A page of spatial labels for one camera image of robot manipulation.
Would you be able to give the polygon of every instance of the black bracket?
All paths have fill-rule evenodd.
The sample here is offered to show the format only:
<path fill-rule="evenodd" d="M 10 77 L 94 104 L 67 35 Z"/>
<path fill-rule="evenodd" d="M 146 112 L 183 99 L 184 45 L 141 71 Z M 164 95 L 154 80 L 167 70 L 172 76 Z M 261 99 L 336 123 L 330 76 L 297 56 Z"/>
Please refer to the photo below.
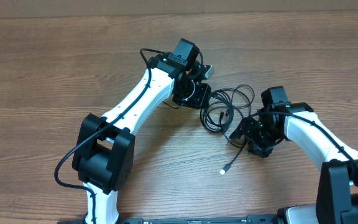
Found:
<path fill-rule="evenodd" d="M 81 124 L 77 144 L 108 125 L 106 118 L 99 118 L 89 114 Z M 105 194 L 111 190 L 119 190 L 131 173 L 135 136 L 127 128 L 119 129 L 110 126 L 107 131 L 98 136 L 100 141 L 113 139 L 112 149 L 108 149 L 97 142 L 89 142 L 80 147 L 73 158 L 72 167 L 78 171 L 78 178 L 82 182 L 90 182 L 103 189 Z"/>
<path fill-rule="evenodd" d="M 151 68 L 167 72 L 169 77 L 175 79 L 172 100 L 180 106 L 194 109 L 208 106 L 211 87 L 202 83 L 202 80 L 209 78 L 213 67 L 196 60 L 199 52 L 194 43 L 181 39 L 173 53 L 158 54 L 149 59 Z"/>
<path fill-rule="evenodd" d="M 323 163 L 316 201 L 320 224 L 358 223 L 358 194 L 351 195 L 349 186 L 350 180 L 358 182 L 353 169 L 349 161 Z"/>
<path fill-rule="evenodd" d="M 251 117 L 243 118 L 234 132 L 231 139 L 240 139 L 244 136 L 248 140 L 248 153 L 261 158 L 266 158 L 272 153 L 273 148 L 269 147 L 276 139 L 271 138 L 260 121 Z"/>

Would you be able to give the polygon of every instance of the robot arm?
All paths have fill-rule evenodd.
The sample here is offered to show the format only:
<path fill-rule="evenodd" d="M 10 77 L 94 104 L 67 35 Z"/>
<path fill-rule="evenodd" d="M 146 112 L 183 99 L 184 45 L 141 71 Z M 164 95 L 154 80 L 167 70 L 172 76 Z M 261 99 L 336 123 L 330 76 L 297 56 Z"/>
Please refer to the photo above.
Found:
<path fill-rule="evenodd" d="M 321 172 L 316 204 L 278 210 L 278 218 L 287 224 L 358 223 L 358 194 L 349 188 L 349 183 L 358 187 L 358 152 L 330 132 L 309 105 L 289 102 L 282 86 L 264 91 L 262 102 L 264 107 L 244 118 L 231 138 L 243 135 L 249 152 L 263 158 L 281 139 L 294 141 Z"/>
<path fill-rule="evenodd" d="M 129 128 L 130 133 L 136 135 L 144 121 L 149 117 L 151 112 L 173 91 L 175 79 L 168 76 L 167 72 L 158 68 L 152 69 L 152 81 L 149 89 L 145 92 L 134 107 L 132 107 L 125 116 L 117 121 L 114 125 L 119 129 Z M 122 111 L 124 111 L 139 96 L 149 79 L 149 71 L 146 70 L 141 81 L 137 86 L 112 110 L 103 114 L 107 118 L 106 122 L 110 123 Z"/>
<path fill-rule="evenodd" d="M 344 147 L 344 150 L 351 155 L 354 160 L 358 160 L 358 151 L 350 148 L 339 140 L 322 124 L 316 113 L 302 111 L 294 113 L 294 115 L 314 121 L 317 125 L 324 128 L 336 142 Z M 299 147 L 313 161 L 319 171 L 321 171 L 321 166 L 324 162 L 329 162 L 333 159 L 348 161 L 348 158 L 346 158 L 342 153 L 338 153 L 338 149 L 320 130 L 298 118 L 290 116 L 285 118 L 284 135 L 288 140 L 291 140 L 299 145 Z"/>
<path fill-rule="evenodd" d="M 158 54 L 150 58 L 148 68 L 136 87 L 112 110 L 102 117 L 89 114 L 81 124 L 77 144 L 86 141 L 96 131 L 108 127 L 98 139 L 113 142 L 108 149 L 97 140 L 84 144 L 74 154 L 73 168 L 84 186 L 95 193 L 95 205 L 88 192 L 86 223 L 114 224 L 118 220 L 117 192 L 129 176 L 134 157 L 135 135 L 151 112 L 173 94 L 173 101 L 180 106 L 200 109 L 208 104 L 211 87 L 202 83 L 213 74 L 211 65 L 196 60 L 200 50 L 195 44 L 182 39 L 174 53 Z M 143 92 L 142 98 L 113 125 L 115 120 Z M 93 217 L 94 206 L 97 207 Z"/>

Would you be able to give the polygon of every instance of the white arm segment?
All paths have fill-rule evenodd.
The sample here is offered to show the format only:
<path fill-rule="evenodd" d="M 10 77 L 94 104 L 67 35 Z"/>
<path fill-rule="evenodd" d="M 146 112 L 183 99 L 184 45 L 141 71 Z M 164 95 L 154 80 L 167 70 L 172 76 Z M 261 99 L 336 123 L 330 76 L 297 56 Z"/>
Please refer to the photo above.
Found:
<path fill-rule="evenodd" d="M 122 100 L 115 108 L 103 114 L 107 122 L 116 119 L 142 92 L 149 79 L 149 71 L 146 70 L 142 80 L 136 87 Z M 168 76 L 168 73 L 157 68 L 152 69 L 152 81 L 150 88 L 146 90 L 142 98 L 132 107 L 122 119 L 114 123 L 117 128 L 129 128 L 131 134 L 136 135 L 144 121 L 150 113 L 165 99 L 167 99 L 173 90 L 175 79 Z M 97 224 L 115 224 L 118 220 L 117 195 L 118 192 L 111 191 L 109 195 L 94 186 L 84 183 L 85 187 L 91 188 L 96 194 L 96 223 Z M 92 198 L 88 192 L 88 214 L 85 218 L 87 224 L 92 222 Z"/>
<path fill-rule="evenodd" d="M 115 108 L 103 114 L 107 118 L 107 122 L 116 119 L 142 92 L 144 86 L 149 79 L 149 71 L 146 69 L 142 80 L 137 86 L 122 100 Z M 117 128 L 129 128 L 131 134 L 136 135 L 144 121 L 149 117 L 150 113 L 163 100 L 167 99 L 173 90 L 175 79 L 170 78 L 168 73 L 154 68 L 152 69 L 152 81 L 150 88 L 144 93 L 142 98 L 135 104 L 132 109 L 125 114 L 124 118 L 117 121 L 114 125 Z"/>
<path fill-rule="evenodd" d="M 285 216 L 288 224 L 318 224 L 316 204 L 289 208 Z"/>
<path fill-rule="evenodd" d="M 99 187 L 84 183 L 85 187 L 89 187 L 96 194 L 96 223 L 97 224 L 114 224 L 118 220 L 117 211 L 117 196 L 118 192 L 110 191 L 109 195 L 103 193 L 103 190 Z M 92 222 L 92 198 L 91 193 L 86 192 L 88 196 L 88 214 L 86 215 L 85 222 L 87 224 L 93 224 Z"/>
<path fill-rule="evenodd" d="M 349 153 L 353 159 L 358 160 L 358 152 L 344 144 L 328 130 L 318 119 L 316 113 L 302 111 L 294 114 L 310 121 L 315 121 L 315 123 L 324 128 L 340 146 L 343 146 L 344 150 Z M 294 141 L 304 150 L 319 171 L 321 171 L 323 162 L 329 162 L 333 159 L 348 161 L 342 153 L 338 153 L 338 149 L 319 129 L 298 118 L 291 116 L 285 118 L 284 133 L 289 140 Z"/>

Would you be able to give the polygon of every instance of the robotic arm link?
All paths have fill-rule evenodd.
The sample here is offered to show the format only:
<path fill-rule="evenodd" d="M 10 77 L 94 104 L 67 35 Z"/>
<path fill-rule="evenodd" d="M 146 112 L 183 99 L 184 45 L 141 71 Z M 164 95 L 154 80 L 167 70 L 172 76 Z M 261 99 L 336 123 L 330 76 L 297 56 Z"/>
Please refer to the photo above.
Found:
<path fill-rule="evenodd" d="M 84 219 L 58 223 L 149 224 L 140 218 L 121 219 L 117 211 L 118 190 L 131 173 L 138 130 L 151 112 L 170 95 L 180 107 L 202 109 L 209 105 L 211 87 L 202 80 L 213 74 L 213 67 L 204 65 L 203 56 L 194 43 L 182 39 L 173 53 L 144 50 L 158 54 L 146 61 L 141 51 L 147 64 L 141 81 L 122 102 L 102 117 L 89 114 L 84 119 L 77 146 L 55 170 L 55 179 L 60 185 L 88 191 L 88 213 Z M 349 183 L 358 186 L 358 152 L 330 132 L 306 103 L 289 102 L 282 86 L 264 91 L 262 101 L 264 107 L 258 113 L 243 118 L 230 138 L 244 136 L 248 152 L 263 158 L 268 157 L 273 147 L 283 139 L 297 143 L 321 172 L 316 204 L 281 208 L 277 214 L 271 215 L 151 220 L 150 224 L 358 223 L 358 194 L 351 195 L 349 189 Z M 113 142 L 112 149 L 102 146 L 98 140 Z M 72 167 L 78 171 L 83 187 L 58 179 L 60 166 L 72 154 Z"/>

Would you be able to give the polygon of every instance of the black mount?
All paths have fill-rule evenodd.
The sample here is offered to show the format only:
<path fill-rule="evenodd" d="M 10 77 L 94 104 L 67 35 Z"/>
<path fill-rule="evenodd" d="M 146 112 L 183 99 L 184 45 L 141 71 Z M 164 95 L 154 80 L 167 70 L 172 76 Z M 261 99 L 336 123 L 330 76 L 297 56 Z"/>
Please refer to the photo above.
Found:
<path fill-rule="evenodd" d="M 258 110 L 259 113 L 267 111 L 279 111 L 286 113 L 296 113 L 301 111 L 313 112 L 313 109 L 306 103 L 291 103 L 284 87 L 272 87 L 265 90 L 262 94 L 264 107 Z M 279 139 L 285 139 L 284 135 L 285 116 L 270 114 L 260 116 L 258 120 L 251 117 L 243 118 L 230 135 L 231 139 L 240 139 L 244 136 L 249 140 L 248 153 L 266 158 L 273 151 L 273 145 Z"/>
<path fill-rule="evenodd" d="M 177 105 L 194 109 L 208 106 L 211 87 L 201 81 L 209 78 L 212 66 L 196 60 L 199 52 L 194 43 L 181 39 L 173 53 L 158 54 L 149 59 L 151 68 L 163 70 L 175 79 L 172 100 Z"/>
<path fill-rule="evenodd" d="M 358 223 L 358 194 L 351 195 L 350 180 L 358 187 L 358 172 L 349 161 L 323 163 L 316 201 L 319 224 Z"/>
<path fill-rule="evenodd" d="M 81 124 L 77 144 L 83 142 L 108 123 L 106 118 L 89 114 Z M 109 194 L 119 190 L 131 173 L 134 161 L 135 136 L 127 128 L 111 126 L 98 139 L 113 139 L 112 149 L 97 142 L 89 142 L 80 147 L 73 158 L 72 167 L 78 171 L 78 178 L 85 183 L 92 183 Z"/>

